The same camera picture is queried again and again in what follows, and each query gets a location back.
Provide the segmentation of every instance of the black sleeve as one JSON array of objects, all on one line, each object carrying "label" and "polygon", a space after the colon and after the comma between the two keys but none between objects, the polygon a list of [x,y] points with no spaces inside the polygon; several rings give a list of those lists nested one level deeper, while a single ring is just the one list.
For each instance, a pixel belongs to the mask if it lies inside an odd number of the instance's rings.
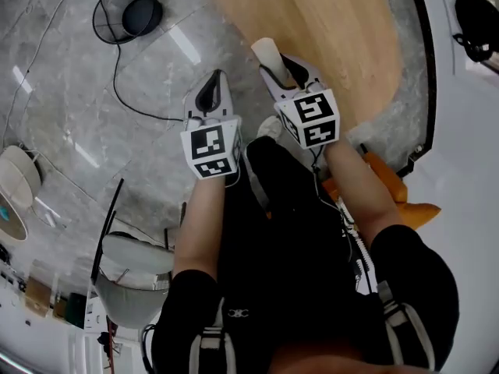
[{"label": "black sleeve", "polygon": [[221,300],[216,281],[198,270],[175,276],[154,329],[151,354],[156,373],[189,372],[194,338],[213,325]]},{"label": "black sleeve", "polygon": [[418,313],[434,348],[436,369],[447,360],[459,319],[458,289],[443,259],[406,226],[384,229],[371,257],[378,283],[387,281],[394,300]]}]

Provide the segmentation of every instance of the wire basket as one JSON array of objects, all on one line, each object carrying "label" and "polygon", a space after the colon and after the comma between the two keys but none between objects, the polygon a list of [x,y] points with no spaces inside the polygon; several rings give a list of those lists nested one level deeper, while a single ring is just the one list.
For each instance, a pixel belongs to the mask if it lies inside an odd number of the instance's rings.
[{"label": "wire basket", "polygon": [[158,0],[99,0],[92,25],[103,42],[123,44],[152,32],[162,16]]}]

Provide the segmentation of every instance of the black shirt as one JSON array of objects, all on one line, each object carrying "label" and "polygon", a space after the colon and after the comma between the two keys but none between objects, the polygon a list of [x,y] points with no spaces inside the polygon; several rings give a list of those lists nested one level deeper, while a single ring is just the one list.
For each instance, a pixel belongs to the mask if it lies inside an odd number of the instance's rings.
[{"label": "black shirt", "polygon": [[[451,271],[405,226],[384,229],[370,253],[378,283],[387,281],[397,302],[417,311],[433,345],[436,369],[441,369],[459,316]],[[340,261],[332,262],[327,274],[322,270],[324,256],[318,256],[317,262],[293,269],[289,261],[274,261],[263,271],[255,263],[253,286],[229,294],[205,273],[179,273],[154,331],[152,355],[157,372],[189,372],[191,344],[204,327],[213,324],[222,297],[224,327],[234,344],[238,373],[267,372],[275,348],[298,340],[348,338],[366,362],[393,364],[377,294],[357,293],[352,271]],[[304,267],[306,276],[302,275]],[[311,280],[324,275],[327,281]],[[400,344],[405,363],[424,366],[409,337],[405,341],[402,334]]]}]

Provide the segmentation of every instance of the floor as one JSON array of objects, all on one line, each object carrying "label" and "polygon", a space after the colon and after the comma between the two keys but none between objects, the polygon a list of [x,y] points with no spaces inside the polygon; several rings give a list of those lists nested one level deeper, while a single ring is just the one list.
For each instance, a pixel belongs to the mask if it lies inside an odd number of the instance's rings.
[{"label": "floor", "polygon": [[[13,69],[25,73],[59,1],[0,0],[0,129],[19,86]],[[223,69],[248,142],[273,111],[249,46],[214,0],[160,1],[166,8],[160,27],[123,45],[120,94],[133,107],[182,118],[189,89],[205,73]],[[405,65],[402,83],[391,106],[353,129],[350,138],[399,169],[426,138],[428,82],[414,1],[389,2]],[[5,145],[23,143],[40,151],[64,174],[39,158],[39,201],[23,212],[29,238],[9,246],[20,275],[58,281],[63,293],[87,289],[97,237],[120,178],[125,184],[116,229],[159,243],[164,228],[175,237],[180,206],[194,183],[180,145],[182,124],[141,117],[115,99],[111,79],[117,51],[94,36],[96,3],[65,0],[61,5],[27,75],[32,91],[19,89],[5,138]],[[283,143],[309,160],[287,135]],[[55,212],[55,228],[45,223],[47,209]],[[111,277],[121,273],[110,262],[103,265]]]}]

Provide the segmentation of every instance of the white cube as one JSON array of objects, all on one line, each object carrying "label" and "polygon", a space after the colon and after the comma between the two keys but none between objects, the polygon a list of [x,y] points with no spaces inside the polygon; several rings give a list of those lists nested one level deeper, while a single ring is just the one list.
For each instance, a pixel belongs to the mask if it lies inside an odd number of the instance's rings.
[{"label": "white cube", "polygon": [[276,103],[282,124],[303,149],[338,141],[340,112],[331,89]]},{"label": "white cube", "polygon": [[198,178],[237,172],[241,151],[238,119],[187,130],[180,136],[187,164]]}]

